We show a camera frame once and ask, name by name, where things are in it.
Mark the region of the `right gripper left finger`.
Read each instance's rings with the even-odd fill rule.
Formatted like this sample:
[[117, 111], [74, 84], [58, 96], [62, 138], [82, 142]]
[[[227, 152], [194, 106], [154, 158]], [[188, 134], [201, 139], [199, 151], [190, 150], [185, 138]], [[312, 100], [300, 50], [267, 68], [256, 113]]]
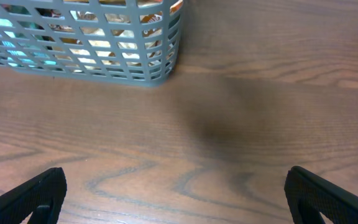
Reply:
[[53, 167], [0, 196], [0, 223], [56, 224], [67, 193], [61, 167]]

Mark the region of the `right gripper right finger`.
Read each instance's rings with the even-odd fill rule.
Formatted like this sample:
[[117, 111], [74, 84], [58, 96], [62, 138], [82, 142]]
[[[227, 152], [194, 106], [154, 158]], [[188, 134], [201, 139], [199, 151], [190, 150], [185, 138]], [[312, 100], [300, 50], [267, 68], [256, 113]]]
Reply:
[[358, 196], [300, 167], [292, 167], [284, 186], [295, 224], [358, 223]]

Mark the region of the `mushroom pouch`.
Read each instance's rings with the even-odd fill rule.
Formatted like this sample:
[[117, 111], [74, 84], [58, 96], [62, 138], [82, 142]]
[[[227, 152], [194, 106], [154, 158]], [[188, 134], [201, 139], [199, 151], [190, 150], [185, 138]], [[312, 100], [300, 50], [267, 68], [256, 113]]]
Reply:
[[41, 9], [49, 18], [60, 60], [88, 70], [103, 66], [154, 68], [174, 63], [183, 1], [60, 1]]

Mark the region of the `teal snack pouch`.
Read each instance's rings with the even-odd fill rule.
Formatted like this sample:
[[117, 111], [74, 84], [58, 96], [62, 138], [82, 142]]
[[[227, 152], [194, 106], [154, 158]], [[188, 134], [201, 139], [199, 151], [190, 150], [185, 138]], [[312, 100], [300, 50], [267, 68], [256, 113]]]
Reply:
[[[2, 27], [14, 27], [14, 24], [8, 20], [8, 19], [1, 19], [0, 18], [0, 26]], [[22, 33], [17, 33], [13, 31], [4, 31], [6, 37], [10, 39], [27, 39], [27, 37]], [[22, 63], [28, 63], [29, 67], [35, 68], [35, 62], [32, 59], [29, 59], [28, 56], [30, 54], [27, 54], [23, 52], [22, 50], [18, 50], [18, 46], [22, 48], [28, 48], [32, 50], [39, 50], [38, 47], [34, 45], [28, 45], [26, 43], [18, 43], [14, 44], [11, 41], [8, 40], [0, 40], [0, 46], [7, 47], [7, 52], [11, 54], [12, 56], [19, 57], [19, 60]], [[49, 56], [42, 52], [31, 52], [34, 57], [40, 57], [40, 58], [46, 58], [47, 60], [43, 62], [45, 65], [57, 65], [56, 61], [49, 60]]]

